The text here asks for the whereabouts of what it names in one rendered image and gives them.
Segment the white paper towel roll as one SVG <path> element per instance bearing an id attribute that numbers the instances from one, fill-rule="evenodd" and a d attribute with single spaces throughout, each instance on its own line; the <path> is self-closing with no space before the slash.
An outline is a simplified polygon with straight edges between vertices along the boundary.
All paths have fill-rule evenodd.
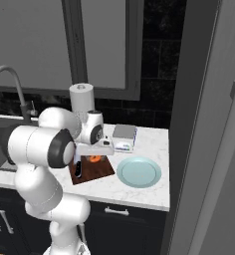
<path id="1" fill-rule="evenodd" d="M 94 87 L 91 84 L 74 84 L 69 87 L 74 113 L 85 114 L 95 108 Z"/>

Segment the light blue plate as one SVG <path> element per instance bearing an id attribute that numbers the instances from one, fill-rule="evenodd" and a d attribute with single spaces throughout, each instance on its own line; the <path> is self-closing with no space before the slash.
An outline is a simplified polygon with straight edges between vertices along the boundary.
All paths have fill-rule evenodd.
<path id="1" fill-rule="evenodd" d="M 161 168 L 147 157 L 133 156 L 117 166 L 117 177 L 127 186 L 148 188 L 160 181 Z"/>

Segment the grey-framed window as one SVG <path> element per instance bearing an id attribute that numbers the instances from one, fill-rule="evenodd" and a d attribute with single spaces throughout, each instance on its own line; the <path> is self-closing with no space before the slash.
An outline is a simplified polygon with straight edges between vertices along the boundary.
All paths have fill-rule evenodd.
<path id="1" fill-rule="evenodd" d="M 27 94 L 90 83 L 97 99 L 140 99 L 144 0 L 0 0 L 0 66 Z"/>

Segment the grey and blue box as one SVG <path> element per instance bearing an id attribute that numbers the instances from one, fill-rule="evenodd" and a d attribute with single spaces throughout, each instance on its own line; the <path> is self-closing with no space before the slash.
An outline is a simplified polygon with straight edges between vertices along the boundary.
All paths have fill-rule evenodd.
<path id="1" fill-rule="evenodd" d="M 112 135 L 115 151 L 133 152 L 136 133 L 136 126 L 116 125 Z"/>

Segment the dark cupboard door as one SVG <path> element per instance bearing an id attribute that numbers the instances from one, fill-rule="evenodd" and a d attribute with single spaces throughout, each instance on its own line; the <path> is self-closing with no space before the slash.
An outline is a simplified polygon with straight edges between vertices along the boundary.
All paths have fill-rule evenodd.
<path id="1" fill-rule="evenodd" d="M 0 255 L 43 255 L 51 245 L 49 222 L 28 215 L 25 201 L 14 189 L 0 187 L 0 209 L 14 230 L 9 234 L 0 215 Z"/>

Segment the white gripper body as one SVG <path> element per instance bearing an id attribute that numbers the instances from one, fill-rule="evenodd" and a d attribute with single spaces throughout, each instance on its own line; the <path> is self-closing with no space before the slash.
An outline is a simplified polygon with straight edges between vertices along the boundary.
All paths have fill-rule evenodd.
<path id="1" fill-rule="evenodd" d="M 78 143 L 76 152 L 79 155 L 113 155 L 115 150 L 111 146 L 102 147 L 97 145 Z"/>

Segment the dark drawer front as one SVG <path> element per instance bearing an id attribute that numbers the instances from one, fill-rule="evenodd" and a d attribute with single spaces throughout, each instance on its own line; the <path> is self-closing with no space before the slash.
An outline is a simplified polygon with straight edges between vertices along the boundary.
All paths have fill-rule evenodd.
<path id="1" fill-rule="evenodd" d="M 105 213 L 125 210 L 129 216 Z M 166 212 L 91 201 L 85 223 L 92 255 L 160 255 Z"/>

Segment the brown wooden cutting board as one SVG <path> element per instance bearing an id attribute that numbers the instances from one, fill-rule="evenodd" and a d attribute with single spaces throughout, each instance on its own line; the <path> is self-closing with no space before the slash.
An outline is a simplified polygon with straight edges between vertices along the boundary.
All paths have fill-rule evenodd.
<path id="1" fill-rule="evenodd" d="M 115 173 L 107 157 L 99 161 L 96 161 L 95 159 L 90 161 L 88 156 L 82 156 L 81 167 L 82 175 L 81 177 L 76 177 L 76 165 L 73 162 L 71 162 L 69 165 L 69 171 L 73 185 L 103 178 Z"/>

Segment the grey curved tap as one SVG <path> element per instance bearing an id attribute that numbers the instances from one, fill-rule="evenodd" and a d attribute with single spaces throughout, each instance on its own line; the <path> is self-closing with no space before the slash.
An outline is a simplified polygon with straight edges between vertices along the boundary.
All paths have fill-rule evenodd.
<path id="1" fill-rule="evenodd" d="M 24 123 L 26 125 L 29 125 L 32 122 L 31 117 L 35 117 L 38 112 L 35 109 L 31 109 L 31 110 L 29 109 L 29 106 L 25 101 L 25 98 L 24 98 L 24 95 L 22 92 L 20 79 L 19 79 L 16 71 L 9 66 L 5 66 L 5 65 L 0 66 L 0 74 L 4 71 L 8 72 L 14 79 L 15 87 L 16 87 L 17 94 L 18 94 L 19 101 L 20 101 L 20 109 L 21 109 L 22 117 L 23 117 Z"/>

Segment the black-handled knife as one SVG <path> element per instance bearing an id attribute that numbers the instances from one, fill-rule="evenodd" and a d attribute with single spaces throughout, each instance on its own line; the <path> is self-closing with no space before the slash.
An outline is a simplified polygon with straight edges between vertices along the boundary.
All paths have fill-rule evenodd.
<path id="1" fill-rule="evenodd" d="M 81 178 L 81 176 L 82 176 L 82 161 L 81 161 L 80 155 L 75 157 L 74 166 L 75 166 L 75 177 Z"/>

